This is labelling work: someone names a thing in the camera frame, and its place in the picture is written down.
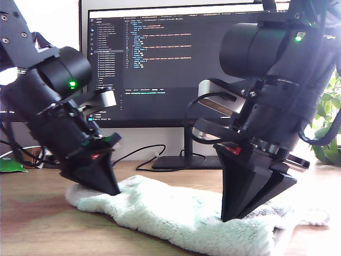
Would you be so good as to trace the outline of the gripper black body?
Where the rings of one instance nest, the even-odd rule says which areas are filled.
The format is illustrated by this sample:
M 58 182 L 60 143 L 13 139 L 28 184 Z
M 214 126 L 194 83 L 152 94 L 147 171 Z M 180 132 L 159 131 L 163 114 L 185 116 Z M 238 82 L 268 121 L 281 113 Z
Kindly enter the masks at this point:
M 60 162 L 62 173 L 112 173 L 111 154 L 121 136 L 104 137 L 71 103 L 33 103 L 29 131 Z
M 194 140 L 201 144 L 254 147 L 284 162 L 304 127 L 316 114 L 319 91 L 302 93 L 296 84 L 281 79 L 274 85 L 253 80 L 228 83 L 208 78 L 198 85 L 195 102 L 222 115 L 222 121 L 198 118 Z

